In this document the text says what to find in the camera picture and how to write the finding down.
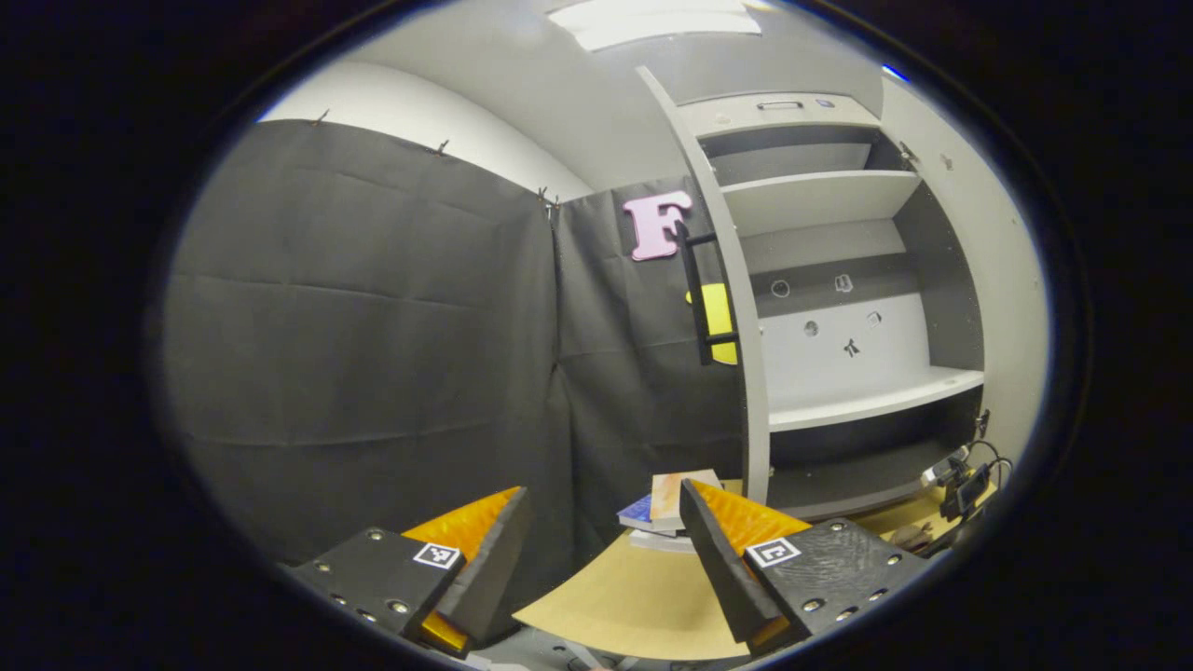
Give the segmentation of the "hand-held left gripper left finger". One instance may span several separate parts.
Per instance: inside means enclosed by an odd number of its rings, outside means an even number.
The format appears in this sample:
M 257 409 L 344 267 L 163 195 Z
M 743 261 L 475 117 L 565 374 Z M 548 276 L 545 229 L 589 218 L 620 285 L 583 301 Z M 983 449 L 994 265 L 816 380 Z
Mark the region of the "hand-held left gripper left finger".
M 401 533 L 367 527 L 286 573 L 332 607 L 453 658 L 493 638 L 531 527 L 514 486 Z

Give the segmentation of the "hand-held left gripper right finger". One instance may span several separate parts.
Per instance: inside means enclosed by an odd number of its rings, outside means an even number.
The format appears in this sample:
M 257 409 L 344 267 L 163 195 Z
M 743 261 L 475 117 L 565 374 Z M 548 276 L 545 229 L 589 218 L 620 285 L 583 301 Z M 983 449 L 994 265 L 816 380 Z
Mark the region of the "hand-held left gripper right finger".
M 680 515 L 734 641 L 753 657 L 843 628 L 928 566 L 847 518 L 810 524 L 694 479 L 680 485 Z

